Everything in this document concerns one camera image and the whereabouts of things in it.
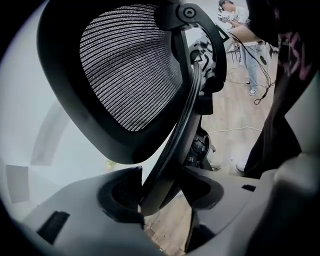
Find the white sneaker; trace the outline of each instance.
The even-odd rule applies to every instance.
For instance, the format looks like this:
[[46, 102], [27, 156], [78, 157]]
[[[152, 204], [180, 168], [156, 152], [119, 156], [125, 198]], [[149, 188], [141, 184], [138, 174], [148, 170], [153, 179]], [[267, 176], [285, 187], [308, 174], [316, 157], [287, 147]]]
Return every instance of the white sneaker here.
[[237, 163], [235, 165], [235, 167], [237, 168], [237, 170], [239, 172], [244, 172], [245, 171], [245, 167], [246, 167], [246, 164], [245, 163]]
[[249, 95], [250, 95], [250, 96], [255, 96], [256, 94], [257, 94], [257, 89], [251, 88], [251, 89], [250, 89], [250, 92], [249, 92]]

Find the wooden floor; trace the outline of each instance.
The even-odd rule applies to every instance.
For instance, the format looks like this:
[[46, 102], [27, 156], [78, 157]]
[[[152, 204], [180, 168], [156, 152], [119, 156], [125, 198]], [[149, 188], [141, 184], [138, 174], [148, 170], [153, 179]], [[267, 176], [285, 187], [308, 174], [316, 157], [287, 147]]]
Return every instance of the wooden floor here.
[[[236, 60], [233, 63], [230, 55], [227, 60], [227, 81], [220, 92], [213, 94], [214, 114], [203, 117], [202, 127], [210, 133], [211, 142], [216, 148], [216, 152], [208, 157], [211, 163], [221, 165], [220, 173], [239, 175], [236, 163], [246, 162], [260, 132], [250, 128], [225, 130], [242, 127], [261, 130], [272, 105], [274, 87], [259, 105], [255, 105], [254, 100], [265, 93], [265, 88], [259, 86], [256, 96], [250, 96], [249, 87], [243, 84], [248, 81], [245, 67]], [[277, 56], [269, 65], [268, 73], [272, 81], [275, 80], [276, 70]], [[266, 84], [261, 70], [258, 70], [258, 82], [263, 86]], [[180, 195], [160, 212], [145, 218], [145, 231], [166, 255], [180, 256], [185, 254], [190, 220], [191, 208], [185, 197]]]

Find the jeans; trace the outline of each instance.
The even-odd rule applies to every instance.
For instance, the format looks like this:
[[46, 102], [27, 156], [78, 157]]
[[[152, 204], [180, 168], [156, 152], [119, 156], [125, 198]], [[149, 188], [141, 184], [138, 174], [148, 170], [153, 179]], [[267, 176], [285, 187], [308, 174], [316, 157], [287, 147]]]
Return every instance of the jeans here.
[[[246, 46], [246, 49], [256, 58], [258, 59], [257, 55], [257, 46], [251, 45]], [[258, 86], [258, 77], [257, 77], [257, 61], [250, 56], [250, 54], [245, 50], [245, 48], [240, 45], [240, 54], [241, 58], [243, 59], [244, 66], [249, 74], [249, 81], [250, 81], [250, 89], [257, 89]]]

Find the dark clothing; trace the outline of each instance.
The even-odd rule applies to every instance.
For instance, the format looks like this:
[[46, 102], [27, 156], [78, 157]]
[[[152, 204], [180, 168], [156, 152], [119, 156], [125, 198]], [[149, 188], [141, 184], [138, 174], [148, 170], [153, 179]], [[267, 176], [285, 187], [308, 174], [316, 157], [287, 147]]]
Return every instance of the dark clothing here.
[[[311, 2], [310, 6], [317, 10], [318, 1]], [[318, 22], [315, 15], [306, 17], [300, 2], [247, 0], [247, 5], [247, 27], [262, 40], [279, 47], [273, 103], [244, 169], [246, 177], [259, 179], [263, 172], [276, 169], [301, 153], [285, 114], [319, 69], [320, 56], [315, 49]]]

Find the white shirt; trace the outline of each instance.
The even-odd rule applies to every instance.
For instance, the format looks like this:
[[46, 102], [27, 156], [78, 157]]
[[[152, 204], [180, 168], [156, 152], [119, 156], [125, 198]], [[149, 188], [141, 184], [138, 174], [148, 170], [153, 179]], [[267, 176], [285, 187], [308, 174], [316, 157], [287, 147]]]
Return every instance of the white shirt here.
[[[239, 22], [241, 24], [246, 23], [249, 18], [249, 11], [239, 5], [235, 8], [235, 13], [233, 19], [236, 22]], [[255, 46], [257, 42], [245, 42], [243, 43], [245, 46]]]

